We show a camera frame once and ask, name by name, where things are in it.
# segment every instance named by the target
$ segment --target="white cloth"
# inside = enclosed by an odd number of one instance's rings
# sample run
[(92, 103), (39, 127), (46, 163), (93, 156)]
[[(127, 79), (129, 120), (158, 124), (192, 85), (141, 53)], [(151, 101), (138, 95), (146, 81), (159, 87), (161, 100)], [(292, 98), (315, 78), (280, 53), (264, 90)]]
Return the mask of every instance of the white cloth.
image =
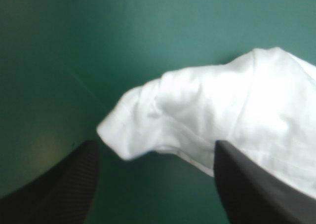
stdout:
[(216, 140), (316, 198), (316, 68), (280, 48), (167, 72), (126, 92), (97, 132), (121, 158), (174, 153), (213, 175)]

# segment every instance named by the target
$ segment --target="dark textured surface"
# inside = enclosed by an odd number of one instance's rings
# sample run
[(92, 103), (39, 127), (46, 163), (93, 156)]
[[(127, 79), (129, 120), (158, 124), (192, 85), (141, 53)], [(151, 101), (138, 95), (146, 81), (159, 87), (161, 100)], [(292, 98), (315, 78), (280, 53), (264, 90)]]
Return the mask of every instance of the dark textured surface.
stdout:
[(85, 142), (45, 174), (0, 199), (0, 223), (82, 224), (98, 177), (98, 144)]
[(316, 224), (316, 200), (281, 182), (226, 141), (217, 141), (216, 186), (233, 224)]
[[(316, 63), (315, 0), (0, 0), (0, 197), (57, 164), (131, 87), (280, 46)], [(226, 224), (214, 181), (180, 159), (101, 146), (86, 223)]]

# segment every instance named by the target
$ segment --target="teal wall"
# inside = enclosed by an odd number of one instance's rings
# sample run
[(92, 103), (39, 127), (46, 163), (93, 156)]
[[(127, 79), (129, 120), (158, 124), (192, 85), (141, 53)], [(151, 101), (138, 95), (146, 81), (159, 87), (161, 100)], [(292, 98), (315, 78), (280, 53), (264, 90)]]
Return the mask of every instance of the teal wall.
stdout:
[[(97, 139), (127, 89), (273, 46), (316, 64), (316, 0), (0, 0), (0, 197)], [(100, 149), (87, 224), (228, 223), (186, 162)]]

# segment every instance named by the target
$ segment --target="green wall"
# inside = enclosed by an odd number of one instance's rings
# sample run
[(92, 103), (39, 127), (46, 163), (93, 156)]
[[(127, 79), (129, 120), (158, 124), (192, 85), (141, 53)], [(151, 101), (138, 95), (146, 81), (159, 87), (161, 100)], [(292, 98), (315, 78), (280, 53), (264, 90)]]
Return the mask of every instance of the green wall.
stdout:
[[(97, 139), (127, 89), (273, 46), (316, 64), (316, 0), (0, 0), (0, 197)], [(228, 223), (186, 162), (100, 149), (87, 224)]]

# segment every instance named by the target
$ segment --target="white fabric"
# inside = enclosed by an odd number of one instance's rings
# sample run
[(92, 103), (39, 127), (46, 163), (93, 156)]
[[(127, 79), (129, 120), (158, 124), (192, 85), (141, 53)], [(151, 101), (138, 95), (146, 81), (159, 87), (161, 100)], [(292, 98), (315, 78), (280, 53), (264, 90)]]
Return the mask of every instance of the white fabric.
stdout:
[(282, 181), (316, 198), (316, 68), (254, 49), (226, 65), (167, 72), (126, 92), (97, 128), (121, 158), (174, 153), (213, 175), (228, 140)]

